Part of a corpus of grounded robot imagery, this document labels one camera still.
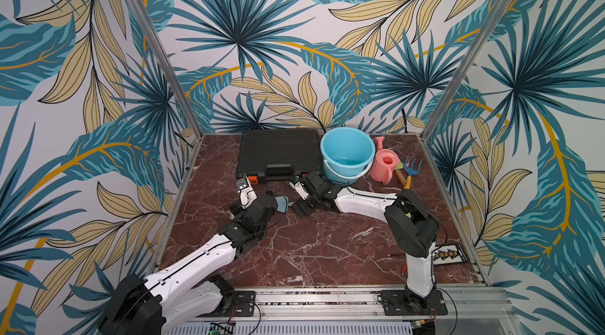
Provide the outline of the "light blue toy trowel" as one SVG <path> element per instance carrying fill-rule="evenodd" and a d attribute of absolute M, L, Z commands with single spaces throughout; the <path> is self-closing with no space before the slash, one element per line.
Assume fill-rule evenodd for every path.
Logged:
<path fill-rule="evenodd" d="M 290 207 L 290 201 L 286 196 L 276 196 L 277 212 L 285 214 Z"/>

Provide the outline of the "black plastic tool case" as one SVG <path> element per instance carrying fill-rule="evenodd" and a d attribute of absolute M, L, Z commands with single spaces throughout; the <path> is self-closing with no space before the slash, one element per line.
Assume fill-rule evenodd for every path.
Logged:
<path fill-rule="evenodd" d="M 241 135 L 236 178 L 248 178 L 253 184 L 288 181 L 319 173 L 321 163 L 316 130 L 249 130 Z"/>

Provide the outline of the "light blue plastic bucket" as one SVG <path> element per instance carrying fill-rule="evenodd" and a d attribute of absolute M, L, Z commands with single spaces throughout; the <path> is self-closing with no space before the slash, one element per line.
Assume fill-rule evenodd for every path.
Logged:
<path fill-rule="evenodd" d="M 352 185 L 370 171 L 376 153 L 371 137 L 351 127 L 328 131 L 320 142 L 324 174 L 331 182 Z"/>

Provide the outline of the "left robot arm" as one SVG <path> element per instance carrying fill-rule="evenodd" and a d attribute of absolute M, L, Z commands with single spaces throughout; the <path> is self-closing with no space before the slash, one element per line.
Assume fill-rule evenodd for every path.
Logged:
<path fill-rule="evenodd" d="M 101 334 L 166 334 L 185 322 L 216 311 L 229 287 L 207 278 L 250 251 L 266 235 L 271 218 L 286 207 L 270 193 L 238 199 L 234 218 L 201 248 L 167 268 L 120 281 L 105 309 Z"/>

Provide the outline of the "aluminium front rail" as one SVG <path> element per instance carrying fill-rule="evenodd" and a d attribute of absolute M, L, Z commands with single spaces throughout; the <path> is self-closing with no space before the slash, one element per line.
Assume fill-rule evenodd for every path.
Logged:
<path fill-rule="evenodd" d="M 455 319 L 449 333 L 520 334 L 521 323 L 510 299 L 501 288 L 479 285 L 445 285 L 441 291 L 448 314 L 435 317 L 386 316 L 378 301 L 382 290 L 402 286 L 335 286 L 307 288 L 261 287 L 255 307 L 262 319 L 273 321 L 386 320 L 444 321 Z"/>

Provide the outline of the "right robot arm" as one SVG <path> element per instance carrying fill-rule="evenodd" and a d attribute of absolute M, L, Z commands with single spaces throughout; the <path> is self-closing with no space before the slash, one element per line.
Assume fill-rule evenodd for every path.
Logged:
<path fill-rule="evenodd" d="M 441 223 L 425 209 L 411 190 L 379 194 L 340 185 L 317 173 L 291 179 L 289 185 L 300 198 L 292 209 L 300 218 L 321 209 L 326 212 L 362 215 L 389 225 L 406 258 L 406 287 L 386 304 L 401 306 L 413 315 L 436 311 L 429 300 L 436 296 L 433 252 Z"/>

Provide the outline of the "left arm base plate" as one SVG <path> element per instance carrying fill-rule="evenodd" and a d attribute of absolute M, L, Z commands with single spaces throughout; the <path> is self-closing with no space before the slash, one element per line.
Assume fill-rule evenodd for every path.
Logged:
<path fill-rule="evenodd" d="M 251 318 L 258 313 L 255 307 L 256 292 L 252 290 L 236 290 L 223 298 L 217 309 L 209 314 L 203 315 L 204 318 Z"/>

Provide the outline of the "pink toy watering can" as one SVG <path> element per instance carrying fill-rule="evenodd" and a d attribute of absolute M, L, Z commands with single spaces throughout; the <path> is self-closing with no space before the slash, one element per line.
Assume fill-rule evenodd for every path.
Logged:
<path fill-rule="evenodd" d="M 384 147 L 385 137 L 375 138 L 377 149 L 374 156 L 372 167 L 370 168 L 370 177 L 383 185 L 388 185 L 395 173 L 395 168 L 400 162 L 400 158 L 391 149 Z"/>

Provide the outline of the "patterned card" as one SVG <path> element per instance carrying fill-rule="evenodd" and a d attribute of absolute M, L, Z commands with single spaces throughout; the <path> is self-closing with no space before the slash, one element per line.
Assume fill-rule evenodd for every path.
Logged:
<path fill-rule="evenodd" d="M 433 264 L 462 264 L 468 261 L 464 248 L 460 244 L 443 245 L 433 252 Z"/>

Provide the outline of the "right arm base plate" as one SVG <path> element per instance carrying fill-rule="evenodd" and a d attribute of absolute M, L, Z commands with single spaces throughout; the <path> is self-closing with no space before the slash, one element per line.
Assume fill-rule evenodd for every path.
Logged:
<path fill-rule="evenodd" d="M 444 297 L 438 289 L 433 289 L 427 297 L 420 297 L 409 289 L 382 290 L 377 298 L 386 316 L 431 318 L 448 314 Z"/>

